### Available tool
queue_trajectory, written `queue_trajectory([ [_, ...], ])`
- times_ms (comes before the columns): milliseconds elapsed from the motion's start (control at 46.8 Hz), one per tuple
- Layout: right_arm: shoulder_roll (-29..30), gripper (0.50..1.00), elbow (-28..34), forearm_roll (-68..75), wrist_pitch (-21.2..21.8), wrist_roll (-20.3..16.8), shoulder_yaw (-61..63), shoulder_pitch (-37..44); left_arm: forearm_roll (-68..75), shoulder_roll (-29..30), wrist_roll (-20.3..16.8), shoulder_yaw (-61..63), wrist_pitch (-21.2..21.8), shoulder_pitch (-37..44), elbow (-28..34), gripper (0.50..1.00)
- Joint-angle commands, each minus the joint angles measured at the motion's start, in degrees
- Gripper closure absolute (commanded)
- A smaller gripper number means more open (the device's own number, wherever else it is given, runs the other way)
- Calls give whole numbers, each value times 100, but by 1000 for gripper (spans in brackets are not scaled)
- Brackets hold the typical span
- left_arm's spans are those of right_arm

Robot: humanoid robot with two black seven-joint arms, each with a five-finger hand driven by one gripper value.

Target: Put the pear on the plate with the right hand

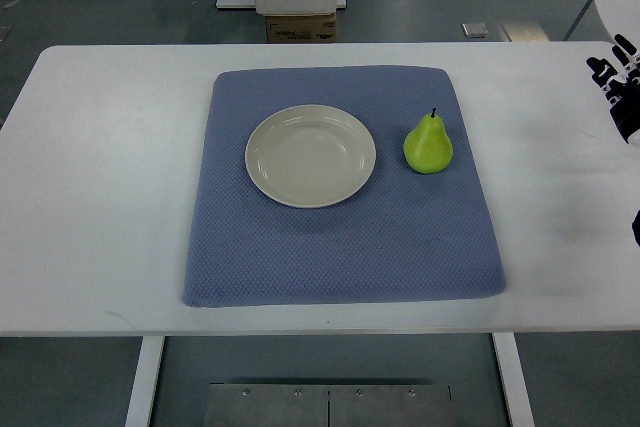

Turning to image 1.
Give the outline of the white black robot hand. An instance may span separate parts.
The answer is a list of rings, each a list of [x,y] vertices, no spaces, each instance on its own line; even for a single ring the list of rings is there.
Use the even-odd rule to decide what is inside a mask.
[[[639,147],[639,49],[624,35],[614,35],[612,53],[620,62],[620,73],[606,58],[589,57],[592,80],[610,105],[610,116],[622,139]]]

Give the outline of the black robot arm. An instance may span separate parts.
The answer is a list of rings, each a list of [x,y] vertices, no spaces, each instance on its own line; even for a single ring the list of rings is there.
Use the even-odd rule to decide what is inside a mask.
[[[636,244],[640,246],[640,211],[637,211],[632,221],[631,228],[632,228],[634,240]]]

